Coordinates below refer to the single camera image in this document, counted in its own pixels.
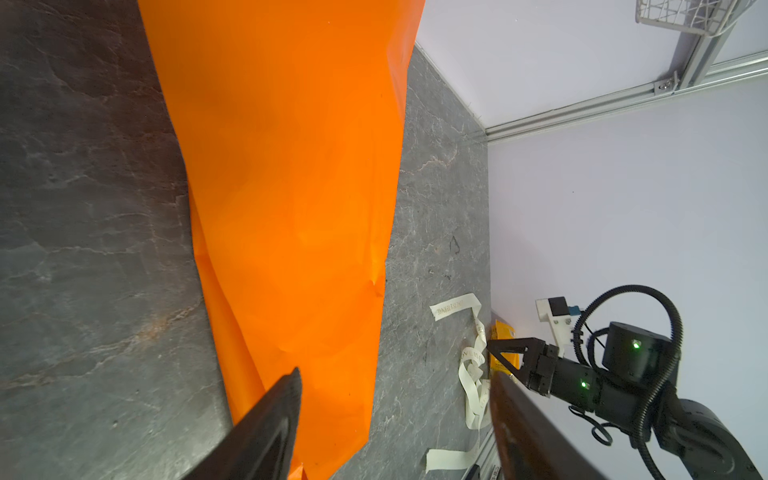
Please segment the white ribbon strip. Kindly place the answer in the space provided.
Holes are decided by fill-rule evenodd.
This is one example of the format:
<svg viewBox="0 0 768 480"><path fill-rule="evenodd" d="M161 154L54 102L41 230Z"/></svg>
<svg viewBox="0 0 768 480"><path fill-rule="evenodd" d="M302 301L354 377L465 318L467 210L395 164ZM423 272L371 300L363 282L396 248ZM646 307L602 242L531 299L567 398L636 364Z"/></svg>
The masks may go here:
<svg viewBox="0 0 768 480"><path fill-rule="evenodd" d="M471 311L475 340L473 345L463 348L457 373L465 394L466 427L471 431L477 431L478 434L474 445L468 451L430 449L426 453L426 472L470 469L480 454L483 442L481 431L490 425L490 381L484 377L482 369L486 363L487 334L479 318L481 308L482 304L474 293L454 297L430 307L435 321L443 320L464 310Z"/></svg>

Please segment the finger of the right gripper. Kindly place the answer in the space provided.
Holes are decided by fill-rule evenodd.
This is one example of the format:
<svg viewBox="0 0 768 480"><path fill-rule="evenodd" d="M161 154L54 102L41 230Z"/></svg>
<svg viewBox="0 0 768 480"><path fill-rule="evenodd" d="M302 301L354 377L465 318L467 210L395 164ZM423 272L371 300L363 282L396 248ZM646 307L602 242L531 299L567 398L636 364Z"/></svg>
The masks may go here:
<svg viewBox="0 0 768 480"><path fill-rule="evenodd" d="M496 339L487 343L487 349L522 384L536 383L541 378L538 363L546 350L544 340L532 337ZM518 367L511 362L512 355L521 355Z"/></svg>

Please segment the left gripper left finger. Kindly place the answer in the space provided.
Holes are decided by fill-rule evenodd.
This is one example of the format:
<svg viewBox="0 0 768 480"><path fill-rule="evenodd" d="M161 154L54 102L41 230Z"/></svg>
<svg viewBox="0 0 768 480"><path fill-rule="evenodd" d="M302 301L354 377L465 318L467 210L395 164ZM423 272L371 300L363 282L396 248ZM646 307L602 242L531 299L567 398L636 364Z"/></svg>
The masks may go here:
<svg viewBox="0 0 768 480"><path fill-rule="evenodd" d="M282 376L184 478L282 480L289 476L301 408L302 380Z"/></svg>

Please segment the orange wrapping paper sheet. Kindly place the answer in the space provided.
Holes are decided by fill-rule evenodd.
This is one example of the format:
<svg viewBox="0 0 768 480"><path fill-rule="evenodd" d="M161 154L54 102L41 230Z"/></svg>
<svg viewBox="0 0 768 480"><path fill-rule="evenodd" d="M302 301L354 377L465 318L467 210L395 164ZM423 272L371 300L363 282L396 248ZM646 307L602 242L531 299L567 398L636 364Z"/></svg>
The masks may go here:
<svg viewBox="0 0 768 480"><path fill-rule="evenodd" d="M420 1L143 1L229 410L303 384L293 479L368 441Z"/></svg>

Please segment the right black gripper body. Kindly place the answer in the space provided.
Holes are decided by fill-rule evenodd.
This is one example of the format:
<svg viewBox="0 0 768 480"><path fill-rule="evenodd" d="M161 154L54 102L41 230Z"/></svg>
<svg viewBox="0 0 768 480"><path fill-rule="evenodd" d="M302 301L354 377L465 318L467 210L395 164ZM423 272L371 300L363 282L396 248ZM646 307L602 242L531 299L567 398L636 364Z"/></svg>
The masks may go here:
<svg viewBox="0 0 768 480"><path fill-rule="evenodd" d="M606 329L603 359L581 364L559 356L559 349L525 338L521 383L542 396L554 396L631 432L638 407L671 353L664 336L612 322Z"/></svg>

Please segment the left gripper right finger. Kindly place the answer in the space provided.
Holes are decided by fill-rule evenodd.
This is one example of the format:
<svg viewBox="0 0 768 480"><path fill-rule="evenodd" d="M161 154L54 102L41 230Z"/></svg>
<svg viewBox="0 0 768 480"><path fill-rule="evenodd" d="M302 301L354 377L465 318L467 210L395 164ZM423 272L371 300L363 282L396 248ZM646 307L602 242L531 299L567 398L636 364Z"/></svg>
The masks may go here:
<svg viewBox="0 0 768 480"><path fill-rule="evenodd" d="M604 477L509 376L500 372L492 375L489 407L506 479Z"/></svg>

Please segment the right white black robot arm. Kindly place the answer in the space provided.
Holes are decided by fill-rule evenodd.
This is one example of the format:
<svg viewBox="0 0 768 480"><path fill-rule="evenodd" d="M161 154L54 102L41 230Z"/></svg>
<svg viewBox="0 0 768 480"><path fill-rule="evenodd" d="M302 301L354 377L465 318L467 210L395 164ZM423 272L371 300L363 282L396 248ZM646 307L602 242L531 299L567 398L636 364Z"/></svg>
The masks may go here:
<svg viewBox="0 0 768 480"><path fill-rule="evenodd" d="M670 323L669 336L612 322L590 331L588 319L608 300L623 294L656 300ZM575 357L538 338L495 339L489 354L507 368L491 379L489 407L501 470L507 479L599 479L601 473L523 394L524 389L566 402L589 421L593 436L609 446L609 429L629 437L654 479L661 470L648 447L676 456L693 479L757 479L760 474L745 449L704 405L677 395L683 322L674 303L644 285L623 285L595 299L585 310L562 297L545 300L545 321L573 319L567 329Z"/></svg>

